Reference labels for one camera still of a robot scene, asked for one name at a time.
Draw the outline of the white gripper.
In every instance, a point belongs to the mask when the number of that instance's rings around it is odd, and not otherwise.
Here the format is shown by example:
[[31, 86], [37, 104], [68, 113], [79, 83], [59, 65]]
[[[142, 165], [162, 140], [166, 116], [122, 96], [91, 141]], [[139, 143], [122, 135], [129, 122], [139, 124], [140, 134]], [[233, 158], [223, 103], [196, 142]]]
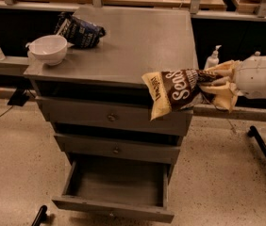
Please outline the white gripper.
[[247, 99], [266, 99], [266, 56], [260, 52], [242, 62], [228, 60], [206, 69], [206, 72], [217, 75], [214, 83], [225, 83], [200, 87], [206, 100], [216, 107], [231, 112], [238, 101], [239, 91]]

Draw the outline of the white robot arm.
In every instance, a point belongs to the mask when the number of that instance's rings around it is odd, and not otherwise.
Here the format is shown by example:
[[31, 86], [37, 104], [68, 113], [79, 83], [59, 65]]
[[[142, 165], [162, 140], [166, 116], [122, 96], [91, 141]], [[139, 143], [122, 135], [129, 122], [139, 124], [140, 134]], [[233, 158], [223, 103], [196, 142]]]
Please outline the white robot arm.
[[237, 106], [266, 109], [266, 56], [255, 52], [247, 59], [229, 60], [205, 68], [224, 77], [237, 94]]

